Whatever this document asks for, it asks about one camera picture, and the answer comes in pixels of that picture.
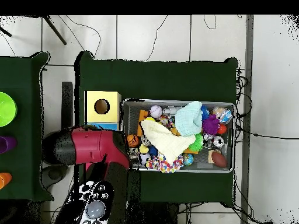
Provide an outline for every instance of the white tiled floor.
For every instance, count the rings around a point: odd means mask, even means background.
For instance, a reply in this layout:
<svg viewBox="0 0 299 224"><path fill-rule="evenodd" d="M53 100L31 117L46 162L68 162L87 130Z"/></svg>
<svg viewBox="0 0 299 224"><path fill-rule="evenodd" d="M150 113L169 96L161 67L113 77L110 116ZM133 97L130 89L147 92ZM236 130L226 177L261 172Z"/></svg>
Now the white tiled floor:
<svg viewBox="0 0 299 224"><path fill-rule="evenodd" d="M116 44L116 16L69 16L74 22L90 26L97 30L99 36L92 29L72 23L65 15L61 18L74 32L85 50L90 51L99 60L118 59L145 61L152 51L156 38L156 29L159 28L165 15L161 16L118 16L117 44ZM208 26L214 27L214 15L205 15ZM191 60L224 61L229 57L236 57L241 68L245 67L245 38L246 16L240 19L237 15L216 15L217 27L209 29L203 15L192 16L192 48ZM51 16L57 30L66 40L67 45L59 40L48 24L41 19L28 17L1 16L0 25L12 37L5 36L16 56L28 57L38 51L48 51L51 55L49 64L73 65L80 51L74 35L59 16ZM190 16L168 16L158 30L155 49L149 61L178 61L189 60ZM13 56L12 50L0 32L0 56ZM47 66L43 72L44 86L44 118L45 135L61 127L61 83L75 82L74 68L71 66ZM238 106L242 112L242 102ZM236 175L241 189L241 159L242 144L236 147ZM72 170L63 181L50 187L54 197L53 202L44 204L43 215L45 224L50 223L52 212L61 206L68 193L72 180ZM241 195L237 191L237 205L241 206ZM239 217L219 203L208 203L192 209L192 224L240 224ZM178 216L179 224L185 224L186 214Z"/></svg>

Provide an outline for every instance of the gray button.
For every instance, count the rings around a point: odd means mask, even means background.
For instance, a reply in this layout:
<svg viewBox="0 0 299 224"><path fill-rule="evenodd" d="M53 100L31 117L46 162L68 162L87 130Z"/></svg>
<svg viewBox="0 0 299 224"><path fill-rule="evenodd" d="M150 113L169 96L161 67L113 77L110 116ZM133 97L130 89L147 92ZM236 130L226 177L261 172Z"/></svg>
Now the gray button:
<svg viewBox="0 0 299 224"><path fill-rule="evenodd" d="M94 200L88 204L86 214L89 219L101 218L106 212L106 206L102 201Z"/></svg>
<svg viewBox="0 0 299 224"><path fill-rule="evenodd" d="M108 199L108 197L109 197L108 193L103 193L102 194L102 199L106 200L106 199Z"/></svg>
<svg viewBox="0 0 299 224"><path fill-rule="evenodd" d="M100 185L99 186L99 191L103 191L103 190L105 190L105 186L104 185Z"/></svg>
<svg viewBox="0 0 299 224"><path fill-rule="evenodd" d="M92 224L100 224L99 220L95 220Z"/></svg>
<svg viewBox="0 0 299 224"><path fill-rule="evenodd" d="M89 220L85 220L84 222L82 222L82 224L91 224L91 222Z"/></svg>

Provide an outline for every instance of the purple ball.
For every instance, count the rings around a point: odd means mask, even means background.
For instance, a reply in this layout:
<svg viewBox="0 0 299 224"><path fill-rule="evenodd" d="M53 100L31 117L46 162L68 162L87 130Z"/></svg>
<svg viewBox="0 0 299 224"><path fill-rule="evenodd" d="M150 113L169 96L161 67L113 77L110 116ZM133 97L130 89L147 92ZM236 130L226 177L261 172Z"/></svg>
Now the purple ball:
<svg viewBox="0 0 299 224"><path fill-rule="evenodd" d="M219 129L219 119L216 115L210 115L206 120L203 121L203 132L205 134L216 135Z"/></svg>

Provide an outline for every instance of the red ball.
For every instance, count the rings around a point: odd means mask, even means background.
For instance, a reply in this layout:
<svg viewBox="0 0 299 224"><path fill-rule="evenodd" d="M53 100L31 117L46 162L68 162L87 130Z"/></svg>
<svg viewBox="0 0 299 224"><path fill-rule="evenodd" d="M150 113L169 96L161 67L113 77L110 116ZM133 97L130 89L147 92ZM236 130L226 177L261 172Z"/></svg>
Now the red ball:
<svg viewBox="0 0 299 224"><path fill-rule="evenodd" d="M220 134L220 135L226 133L227 127L225 126L225 124L219 124L219 126L220 127L219 127L217 133Z"/></svg>
<svg viewBox="0 0 299 224"><path fill-rule="evenodd" d="M214 164L218 167L225 168L227 166L227 160L221 153L213 152L212 160Z"/></svg>

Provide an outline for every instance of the white ball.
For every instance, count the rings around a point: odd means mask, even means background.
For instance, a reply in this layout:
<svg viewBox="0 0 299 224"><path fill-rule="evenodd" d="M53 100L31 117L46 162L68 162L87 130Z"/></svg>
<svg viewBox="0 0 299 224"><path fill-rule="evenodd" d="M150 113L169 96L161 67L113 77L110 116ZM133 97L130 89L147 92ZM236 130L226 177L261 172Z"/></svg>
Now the white ball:
<svg viewBox="0 0 299 224"><path fill-rule="evenodd" d="M153 105L149 113L153 118L159 118L162 115L162 107L158 105Z"/></svg>
<svg viewBox="0 0 299 224"><path fill-rule="evenodd" d="M220 148L220 147L223 146L223 144L224 144L224 140L223 140L223 138L220 137L220 136L215 136L215 137L214 137L214 142L213 142L213 144L214 144L216 147Z"/></svg>
<svg viewBox="0 0 299 224"><path fill-rule="evenodd" d="M146 164L146 162L148 161L148 160L151 160L152 158L151 158L151 156L150 156L150 154L149 153L146 153L146 154L140 154L140 162L141 162L141 164L142 165L145 165Z"/></svg>

